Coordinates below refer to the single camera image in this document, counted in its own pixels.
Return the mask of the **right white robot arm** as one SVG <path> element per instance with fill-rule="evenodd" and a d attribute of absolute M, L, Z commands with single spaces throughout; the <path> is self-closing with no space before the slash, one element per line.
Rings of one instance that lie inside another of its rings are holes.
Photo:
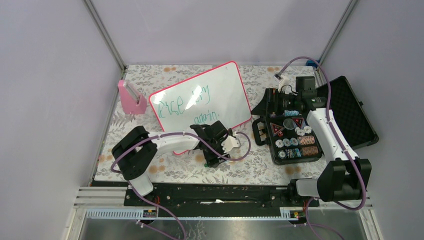
<path fill-rule="evenodd" d="M 291 205 L 299 206 L 309 198 L 338 204 L 366 199 L 371 163 L 350 147 L 328 98 L 318 96 L 313 76 L 298 76 L 291 93 L 267 88 L 251 114 L 256 116 L 255 142 L 269 147 L 274 164 L 326 160 L 318 177 L 289 182 L 285 196 Z"/>

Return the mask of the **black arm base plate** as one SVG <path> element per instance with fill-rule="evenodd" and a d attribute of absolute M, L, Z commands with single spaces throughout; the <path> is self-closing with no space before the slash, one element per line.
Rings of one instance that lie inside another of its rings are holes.
<path fill-rule="evenodd" d="M 167 208 L 179 218 L 278 218 L 284 210 L 297 219 L 317 200 L 295 196 L 294 189 L 270 185 L 223 185 L 154 183 L 153 191 L 140 199 L 131 188 L 124 197 L 126 207 L 148 207 L 150 202 Z"/>

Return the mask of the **pink framed whiteboard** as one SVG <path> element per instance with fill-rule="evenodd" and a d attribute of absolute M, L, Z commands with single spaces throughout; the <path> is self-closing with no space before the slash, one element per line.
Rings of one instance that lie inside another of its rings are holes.
<path fill-rule="evenodd" d="M 148 98 L 165 132 L 220 121 L 238 127 L 251 118 L 251 107 L 239 66 L 229 61 L 152 93 Z"/>

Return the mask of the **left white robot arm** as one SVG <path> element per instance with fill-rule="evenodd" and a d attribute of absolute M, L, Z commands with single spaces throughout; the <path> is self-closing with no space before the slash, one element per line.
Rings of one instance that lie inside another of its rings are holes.
<path fill-rule="evenodd" d="M 155 200 L 147 173 L 154 158 L 169 152 L 201 150 L 206 165 L 214 168 L 230 159 L 229 152 L 240 146 L 236 134 L 219 120 L 211 125 L 192 124 L 186 131 L 177 132 L 149 132 L 137 126 L 112 148 L 111 171 L 121 174 L 136 191 L 136 199 L 148 206 Z"/>

